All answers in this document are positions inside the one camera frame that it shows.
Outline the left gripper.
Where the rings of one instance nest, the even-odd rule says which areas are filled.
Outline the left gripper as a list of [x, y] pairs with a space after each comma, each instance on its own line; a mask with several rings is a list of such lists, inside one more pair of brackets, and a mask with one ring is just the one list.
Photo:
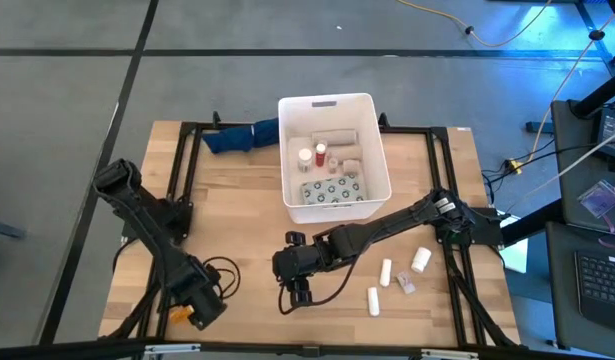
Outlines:
[[183, 309], [182, 317], [198, 330], [211, 325], [227, 308], [223, 302], [217, 272], [175, 274], [169, 278], [172, 307]]

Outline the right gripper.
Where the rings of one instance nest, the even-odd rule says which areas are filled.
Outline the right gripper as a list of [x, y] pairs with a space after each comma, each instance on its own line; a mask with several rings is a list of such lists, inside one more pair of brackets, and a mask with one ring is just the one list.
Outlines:
[[289, 246], [274, 253], [272, 271], [278, 281], [288, 281], [285, 287], [291, 307], [313, 304], [309, 281], [292, 279], [320, 272], [326, 265], [326, 258], [327, 252], [316, 245]]

